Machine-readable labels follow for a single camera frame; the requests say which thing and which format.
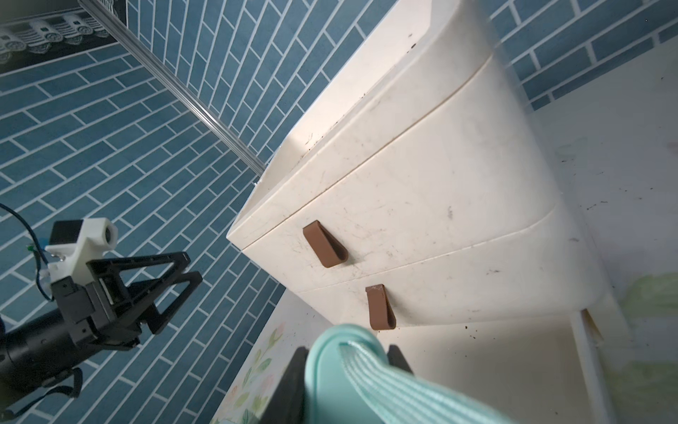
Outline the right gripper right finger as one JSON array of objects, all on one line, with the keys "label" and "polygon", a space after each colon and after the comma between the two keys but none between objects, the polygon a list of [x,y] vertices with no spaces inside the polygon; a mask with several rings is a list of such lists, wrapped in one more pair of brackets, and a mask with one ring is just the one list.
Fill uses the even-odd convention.
[{"label": "right gripper right finger", "polygon": [[390,364],[391,367],[400,369],[410,375],[413,374],[409,363],[407,362],[406,358],[404,357],[404,354],[402,353],[401,349],[398,346],[396,346],[395,344],[391,344],[388,347],[387,356],[388,363]]}]

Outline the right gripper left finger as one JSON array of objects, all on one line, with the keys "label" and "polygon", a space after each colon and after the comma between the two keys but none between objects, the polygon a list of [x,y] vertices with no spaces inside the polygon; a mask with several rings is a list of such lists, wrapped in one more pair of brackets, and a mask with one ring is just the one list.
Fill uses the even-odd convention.
[{"label": "right gripper left finger", "polygon": [[260,424],[305,422],[305,364],[309,350],[299,347],[291,357],[280,383],[261,416]]}]

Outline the green umbrella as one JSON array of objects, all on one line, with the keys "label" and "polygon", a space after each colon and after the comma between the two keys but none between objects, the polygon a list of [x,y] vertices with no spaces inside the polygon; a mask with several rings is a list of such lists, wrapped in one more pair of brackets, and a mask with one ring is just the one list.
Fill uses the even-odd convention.
[{"label": "green umbrella", "polygon": [[370,330],[323,332],[305,363],[305,423],[511,423],[476,399],[389,363]]}]

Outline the white plastic drawer cabinet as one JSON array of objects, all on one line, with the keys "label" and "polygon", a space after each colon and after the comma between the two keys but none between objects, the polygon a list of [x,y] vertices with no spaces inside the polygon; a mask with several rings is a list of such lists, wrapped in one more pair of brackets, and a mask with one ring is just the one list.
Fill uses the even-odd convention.
[{"label": "white plastic drawer cabinet", "polygon": [[568,314],[607,289],[473,1],[396,5],[228,238],[335,324]]}]

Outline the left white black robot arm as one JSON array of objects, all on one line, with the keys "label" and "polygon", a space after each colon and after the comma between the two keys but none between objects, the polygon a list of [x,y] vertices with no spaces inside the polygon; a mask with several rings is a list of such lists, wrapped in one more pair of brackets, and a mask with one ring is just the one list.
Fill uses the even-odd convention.
[{"label": "left white black robot arm", "polygon": [[129,351],[142,326],[157,335],[202,283],[187,271],[187,253],[89,261],[86,285],[63,277],[52,284],[57,309],[1,336],[1,420],[28,411],[11,406],[44,388],[76,399],[79,365],[104,350]]}]

